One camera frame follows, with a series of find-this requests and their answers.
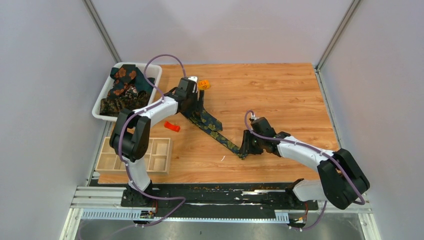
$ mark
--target aluminum frame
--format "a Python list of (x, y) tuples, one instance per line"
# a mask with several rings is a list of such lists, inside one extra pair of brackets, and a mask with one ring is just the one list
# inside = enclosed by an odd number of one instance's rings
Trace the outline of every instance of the aluminum frame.
[[(99, 15), (97, 14), (97, 11), (92, 3), (91, 0), (82, 0), (87, 8), (87, 11), (89, 12), (89, 14), (91, 15), (97, 29), (99, 30), (101, 36), (103, 37), (103, 40), (107, 46), (107, 48), (110, 51), (110, 54), (112, 55), (112, 57), (114, 58), (114, 60), (116, 62), (121, 62), (121, 58), (119, 57), (119, 54), (116, 50), (116, 48), (114, 47), (112, 40), (110, 39)], [(346, 26), (348, 25), (351, 17), (353, 16), (353, 14), (355, 13), (355, 11), (358, 9), (358, 6), (360, 5), (361, 0), (353, 0), (352, 3), (350, 4), (349, 8), (347, 9), (342, 21), (340, 22), (337, 30), (335, 31), (334, 35), (332, 36), (330, 42), (328, 43), (324, 53), (322, 54), (318, 64), (315, 67), (315, 75), (316, 75), (316, 79), (318, 81), (318, 85), (320, 87), (323, 99), (324, 99), (324, 103), (325, 106), (327, 108), (328, 111), (328, 115), (329, 118), (331, 120), (331, 124), (333, 126), (334, 129), (334, 133), (336, 135), (336, 139), (337, 142), (339, 144), (339, 146), (342, 146), (343, 143), (341, 142), (342, 140), (339, 138), (338, 135), (338, 129), (337, 129), (337, 125), (335, 124), (333, 115), (334, 113), (332, 112), (332, 106), (331, 103), (328, 101), (327, 99), (327, 88), (323, 82), (322, 79), (322, 75), (321, 75), (321, 69), (324, 66), (324, 64), (326, 63), (328, 57), (330, 56), (334, 46), (337, 44), (340, 36), (342, 35), (342, 33), (344, 32), (344, 29), (346, 28)], [(103, 130), (103, 134), (102, 134), (102, 139), (105, 136), (108, 136), (110, 134), (110, 131), (112, 130), (112, 126), (113, 124), (111, 122), (106, 123), (105, 128)], [(100, 141), (99, 144), (99, 148), (97, 149), (97, 153), (95, 155), (96, 159), (97, 156), (100, 152), (100, 148), (102, 145), (102, 141)], [(88, 179), (88, 183), (91, 180), (93, 174), (91, 174), (89, 176)], [(66, 218), (66, 222), (63, 226), (63, 230), (62, 233), (60, 235), (60, 240), (74, 240), (76, 237), (76, 234), (78, 232), (78, 227), (80, 224), (80, 220), (83, 216), (84, 210), (85, 209), (107, 209), (109, 211), (112, 212), (125, 212), (128, 210), (137, 210), (137, 211), (142, 211), (142, 210), (150, 210), (151, 208), (148, 207), (143, 208), (143, 207), (122, 207), (120, 205), (121, 203), (121, 196), (122, 196), (122, 192), (125, 188), (123, 187), (78, 187), (76, 189), (75, 192), (75, 196), (72, 200), (72, 204), (70, 206), (67, 218)], [(323, 202), (318, 202), (318, 206), (321, 209), (323, 207)], [(301, 210), (286, 210), (286, 209), (281, 209), (281, 210), (276, 210), (275, 211), (276, 214), (296, 214), (296, 213), (300, 213), (303, 212)], [(374, 218), (374, 214), (372, 212), (371, 206), (369, 204), (368, 201), (366, 201), (366, 204), (361, 206), (361, 205), (351, 205), (350, 207), (348, 207), (345, 210), (340, 210), (336, 207), (334, 207), (332, 204), (328, 203), (327, 204), (327, 209), (325, 211), (326, 213), (334, 213), (334, 214), (343, 214), (343, 213), (355, 213), (358, 214), (360, 223), (361, 223), (361, 228), (362, 228), (362, 232), (365, 236), (366, 240), (381, 240), (380, 237), (380, 233), (378, 231), (376, 222), (375, 222), (375, 218)], [(189, 222), (196, 222), (196, 221), (200, 221), (200, 219), (183, 219), (183, 218), (176, 218), (176, 219), (169, 219), (170, 221), (189, 221)], [(224, 221), (224, 220), (220, 220), (220, 219), (214, 219), (213, 221)]]

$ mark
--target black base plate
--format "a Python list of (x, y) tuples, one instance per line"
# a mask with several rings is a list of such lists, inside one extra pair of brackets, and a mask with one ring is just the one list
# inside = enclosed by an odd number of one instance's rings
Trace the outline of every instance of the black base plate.
[[(186, 198), (185, 204), (172, 214), (177, 218), (243, 218), (272, 219), (274, 210), (305, 210), (303, 202), (293, 201), (286, 192), (264, 192), (247, 195), (243, 192), (255, 190), (284, 190), (290, 183), (190, 183), (153, 184), (152, 195), (157, 197)], [(136, 196), (122, 199), (123, 207), (141, 207), (141, 199)], [(179, 200), (159, 201), (156, 217), (163, 217), (171, 211)], [(316, 202), (308, 201), (309, 210), (317, 210)], [(156, 206), (155, 201), (145, 205)]]

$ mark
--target white plastic basket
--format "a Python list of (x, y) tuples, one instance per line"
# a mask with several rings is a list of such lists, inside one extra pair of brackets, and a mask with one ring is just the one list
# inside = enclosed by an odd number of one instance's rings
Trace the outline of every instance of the white plastic basket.
[[(124, 64), (135, 64), (135, 66), (140, 69), (141, 72), (144, 71), (146, 64), (145, 63), (137, 63), (137, 62), (118, 62), (113, 66), (114, 68), (120, 68)], [(146, 71), (146, 77), (147, 78), (154, 78), (154, 85), (158, 86), (159, 82), (161, 81), (162, 76), (162, 68), (158, 65), (150, 64)], [(111, 121), (116, 122), (117, 117), (115, 116), (103, 116), (100, 115), (100, 101), (108, 96), (109, 90), (112, 89), (114, 86), (114, 80), (111, 78), (111, 76), (107, 77), (106, 83), (104, 84), (103, 88), (101, 89), (100, 95), (98, 96), (97, 100), (95, 101), (94, 107), (91, 111), (92, 115), (96, 119), (102, 119), (105, 121)], [(153, 88), (153, 91), (151, 92), (150, 99), (148, 100), (148, 104), (150, 105), (153, 102), (153, 99), (155, 98), (156, 94), (156, 88)]]

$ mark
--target orange tag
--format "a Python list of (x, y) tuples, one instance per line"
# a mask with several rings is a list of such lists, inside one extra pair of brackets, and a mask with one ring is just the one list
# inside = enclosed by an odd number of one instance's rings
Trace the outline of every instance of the orange tag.
[(206, 90), (211, 87), (208, 80), (201, 80), (197, 83), (197, 86), (200, 90)]

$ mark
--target wooden table surface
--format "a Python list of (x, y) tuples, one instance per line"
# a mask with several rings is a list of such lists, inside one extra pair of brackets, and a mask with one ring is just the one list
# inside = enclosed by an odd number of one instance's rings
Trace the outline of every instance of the wooden table surface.
[[(319, 148), (338, 145), (311, 64), (196, 64), (186, 65), (188, 76), (209, 80), (204, 107), (223, 125), (224, 136), (241, 146), (244, 116), (253, 110), (265, 117), (278, 133), (288, 132)], [(179, 65), (163, 65), (159, 87), (176, 87), (182, 77)], [(181, 114), (166, 118), (181, 127), (174, 132), (156, 124), (152, 138), (173, 141), (169, 175), (151, 175), (154, 183), (248, 183), (293, 182), (318, 179), (312, 169), (274, 154), (239, 159)], [(127, 183), (125, 175), (102, 174), (100, 184)]]

